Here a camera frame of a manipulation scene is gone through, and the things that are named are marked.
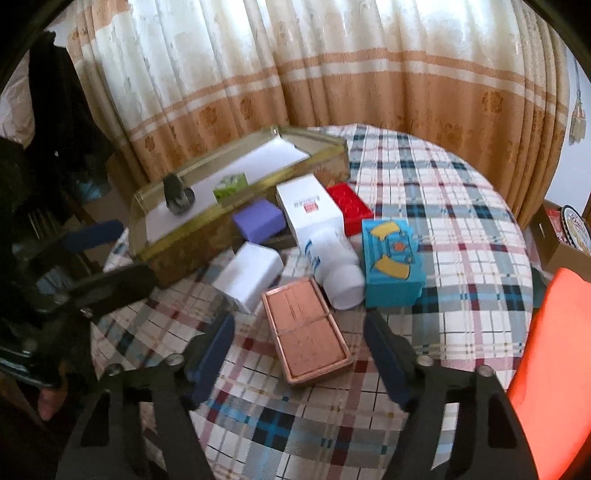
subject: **rose gold case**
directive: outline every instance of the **rose gold case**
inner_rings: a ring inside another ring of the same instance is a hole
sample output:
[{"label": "rose gold case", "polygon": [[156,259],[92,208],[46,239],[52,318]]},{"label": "rose gold case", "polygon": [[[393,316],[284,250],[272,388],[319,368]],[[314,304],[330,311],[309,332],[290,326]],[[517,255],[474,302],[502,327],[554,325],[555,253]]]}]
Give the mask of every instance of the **rose gold case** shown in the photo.
[{"label": "rose gold case", "polygon": [[274,288],[262,295],[262,301],[290,385],[318,381],[353,363],[343,335],[312,278]]}]

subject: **white plastic bottle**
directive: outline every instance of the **white plastic bottle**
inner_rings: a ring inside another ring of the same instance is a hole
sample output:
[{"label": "white plastic bottle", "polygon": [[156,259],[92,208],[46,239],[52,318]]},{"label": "white plastic bottle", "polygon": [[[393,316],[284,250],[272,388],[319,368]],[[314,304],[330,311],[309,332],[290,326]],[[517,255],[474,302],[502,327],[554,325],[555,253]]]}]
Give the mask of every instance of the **white plastic bottle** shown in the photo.
[{"label": "white plastic bottle", "polygon": [[365,297],[365,277],[359,258],[345,234],[334,227],[313,233],[304,246],[314,279],[324,287],[336,310],[348,310]]}]

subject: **white box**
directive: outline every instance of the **white box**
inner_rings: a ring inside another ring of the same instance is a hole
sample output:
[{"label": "white box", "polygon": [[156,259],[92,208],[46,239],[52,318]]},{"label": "white box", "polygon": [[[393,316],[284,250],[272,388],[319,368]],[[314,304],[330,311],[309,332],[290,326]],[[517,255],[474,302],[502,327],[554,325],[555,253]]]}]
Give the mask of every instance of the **white box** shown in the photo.
[{"label": "white box", "polygon": [[283,270],[283,260],[271,248],[246,242],[222,270],[213,286],[242,313],[252,314],[261,295]]},{"label": "white box", "polygon": [[343,212],[313,173],[278,185],[277,201],[302,252],[319,227],[332,226],[345,233]]}]

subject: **tablecloth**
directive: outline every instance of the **tablecloth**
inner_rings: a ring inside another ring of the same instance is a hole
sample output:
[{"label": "tablecloth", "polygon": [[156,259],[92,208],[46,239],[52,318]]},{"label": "tablecloth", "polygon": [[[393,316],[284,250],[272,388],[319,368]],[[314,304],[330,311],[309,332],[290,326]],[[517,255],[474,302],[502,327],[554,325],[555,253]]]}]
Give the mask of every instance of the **tablecloth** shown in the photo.
[{"label": "tablecloth", "polygon": [[[407,134],[367,125],[319,130],[346,138],[350,185],[377,218],[403,218],[420,244],[427,274],[410,308],[382,312],[417,353],[443,365],[492,366],[507,387],[522,355],[532,308],[530,262],[518,225],[491,184],[466,162]],[[361,239],[353,237],[359,248]],[[93,327],[96,371],[122,363],[154,365],[184,349],[219,307],[212,281],[230,260],[211,265]],[[309,273],[297,250],[284,253],[280,283]],[[127,233],[106,269],[129,262]],[[191,413],[220,479],[380,478],[406,415],[390,402],[363,341],[363,307],[335,318],[353,368],[305,389],[283,379],[264,311],[236,315],[236,335],[211,397]],[[435,464],[448,457],[457,408],[448,406]],[[142,405],[149,454],[161,462],[154,417]]]}]

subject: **red package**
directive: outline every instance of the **red package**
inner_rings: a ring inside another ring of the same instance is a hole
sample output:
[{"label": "red package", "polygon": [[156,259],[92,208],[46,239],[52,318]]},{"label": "red package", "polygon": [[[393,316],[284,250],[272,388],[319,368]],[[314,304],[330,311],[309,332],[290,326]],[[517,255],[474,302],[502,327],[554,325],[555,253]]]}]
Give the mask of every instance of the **red package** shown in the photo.
[{"label": "red package", "polygon": [[562,230],[562,220],[560,219],[560,210],[547,208],[546,214],[548,215],[548,218],[550,219],[550,223],[552,224],[552,227],[554,228],[554,231],[556,232],[556,237],[558,237],[558,240],[561,243],[568,244],[569,241],[567,240],[566,235],[564,234],[564,231]]},{"label": "red package", "polygon": [[361,233],[361,220],[374,218],[374,213],[346,183],[328,187],[326,191],[335,201],[340,211],[343,212],[345,236]]}]

